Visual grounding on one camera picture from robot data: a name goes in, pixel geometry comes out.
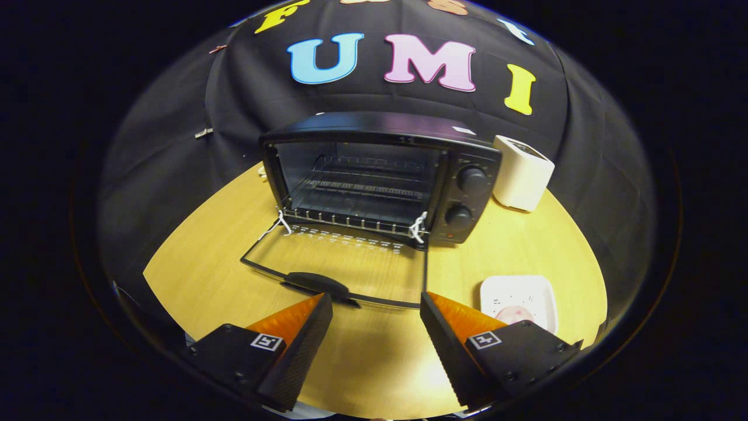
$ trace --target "oven knob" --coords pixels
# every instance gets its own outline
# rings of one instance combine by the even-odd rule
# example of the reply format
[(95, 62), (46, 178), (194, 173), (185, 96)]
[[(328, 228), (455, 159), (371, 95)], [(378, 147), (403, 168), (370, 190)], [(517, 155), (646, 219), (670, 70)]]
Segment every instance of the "oven knob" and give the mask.
[(478, 168), (463, 169), (457, 174), (457, 186), (469, 195), (480, 195), (488, 190), (488, 177)]
[(463, 205), (456, 205), (449, 209), (447, 215), (444, 215), (444, 219), (447, 221), (450, 231), (464, 231), (473, 225), (473, 214), (470, 213), (470, 209)]

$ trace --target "white container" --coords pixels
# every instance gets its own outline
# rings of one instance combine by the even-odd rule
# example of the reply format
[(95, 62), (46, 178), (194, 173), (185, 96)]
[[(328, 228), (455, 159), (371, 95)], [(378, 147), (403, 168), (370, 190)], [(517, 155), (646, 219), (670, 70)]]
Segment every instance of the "white container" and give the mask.
[(491, 276), (480, 286), (480, 311), (496, 318), (507, 307), (524, 307), (533, 322), (552, 334), (558, 332), (558, 311), (551, 283), (538, 275)]
[(528, 144), (505, 136), (496, 135), (494, 147), (501, 151), (494, 197), (504, 206), (534, 211), (556, 166)]

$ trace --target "pink letter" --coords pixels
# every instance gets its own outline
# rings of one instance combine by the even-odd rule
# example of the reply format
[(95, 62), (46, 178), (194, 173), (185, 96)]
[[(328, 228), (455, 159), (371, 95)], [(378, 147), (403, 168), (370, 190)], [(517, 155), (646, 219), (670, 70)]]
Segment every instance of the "pink letter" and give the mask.
[(473, 47), (449, 41), (432, 54), (413, 35), (395, 34), (384, 39), (392, 43), (393, 50), (392, 70), (384, 75), (384, 80), (394, 83), (413, 82), (416, 76), (408, 69), (408, 65), (413, 63), (425, 83), (431, 83), (444, 67), (444, 76), (439, 79), (439, 85), (456, 91), (475, 91), (475, 85), (470, 80), (470, 57), (475, 52)]

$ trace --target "white plate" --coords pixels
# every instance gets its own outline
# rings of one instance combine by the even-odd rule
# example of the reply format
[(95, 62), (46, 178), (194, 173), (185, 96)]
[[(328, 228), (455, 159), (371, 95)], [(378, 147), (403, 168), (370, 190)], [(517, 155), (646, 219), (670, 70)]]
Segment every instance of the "white plate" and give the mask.
[(496, 318), (510, 306), (524, 307), (538, 326), (556, 334), (558, 312), (551, 283), (538, 275), (491, 276), (480, 286), (480, 311)]

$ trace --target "blue letter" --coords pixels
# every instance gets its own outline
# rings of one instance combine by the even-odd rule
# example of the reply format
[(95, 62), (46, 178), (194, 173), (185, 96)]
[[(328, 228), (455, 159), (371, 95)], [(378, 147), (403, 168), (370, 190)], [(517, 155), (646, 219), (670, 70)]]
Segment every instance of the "blue letter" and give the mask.
[(316, 64), (317, 46), (322, 40), (306, 40), (288, 47), (291, 53), (291, 76), (297, 82), (308, 85), (329, 83), (340, 80), (356, 68), (358, 60), (358, 40), (363, 39), (364, 34), (340, 34), (332, 37), (332, 41), (338, 44), (338, 61), (334, 67), (319, 69)]
[(523, 40), (529, 45), (535, 45), (534, 42), (532, 42), (531, 40), (527, 38), (527, 33), (521, 30), (520, 28), (517, 28), (517, 25), (515, 25), (514, 23), (507, 22), (506, 20), (501, 20), (501, 19), (496, 19), (496, 20), (506, 25), (506, 27), (509, 29), (509, 32), (511, 32), (512, 35), (514, 35), (515, 37)]

